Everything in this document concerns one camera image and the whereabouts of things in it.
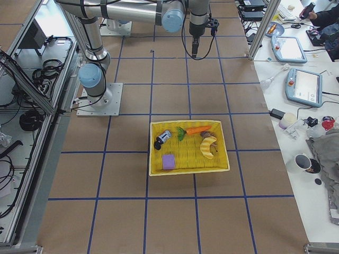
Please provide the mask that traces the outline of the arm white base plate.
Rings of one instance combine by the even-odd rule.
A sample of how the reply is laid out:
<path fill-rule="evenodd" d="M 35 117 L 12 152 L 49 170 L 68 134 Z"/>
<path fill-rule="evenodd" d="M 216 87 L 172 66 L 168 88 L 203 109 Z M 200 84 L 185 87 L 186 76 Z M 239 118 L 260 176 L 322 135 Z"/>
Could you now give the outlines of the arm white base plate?
<path fill-rule="evenodd" d="M 118 116 L 122 97 L 123 83 L 107 83 L 103 97 L 97 99 L 89 97 L 79 101 L 76 115 L 79 117 Z"/>
<path fill-rule="evenodd" d="M 131 21 L 105 19 L 100 26 L 100 34 L 103 37 L 129 37 L 131 35 L 131 27 Z"/>

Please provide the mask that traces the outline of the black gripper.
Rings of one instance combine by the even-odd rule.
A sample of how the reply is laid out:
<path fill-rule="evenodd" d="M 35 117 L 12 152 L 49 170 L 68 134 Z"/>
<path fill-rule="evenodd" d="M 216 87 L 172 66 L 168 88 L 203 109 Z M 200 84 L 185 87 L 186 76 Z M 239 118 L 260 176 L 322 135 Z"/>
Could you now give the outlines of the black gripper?
<path fill-rule="evenodd" d="M 199 48 L 199 37 L 204 35 L 205 29 L 209 28 L 210 34 L 214 37 L 218 31 L 219 21 L 210 16 L 190 16 L 189 33 L 193 36 L 192 38 L 192 58 L 196 58 Z"/>

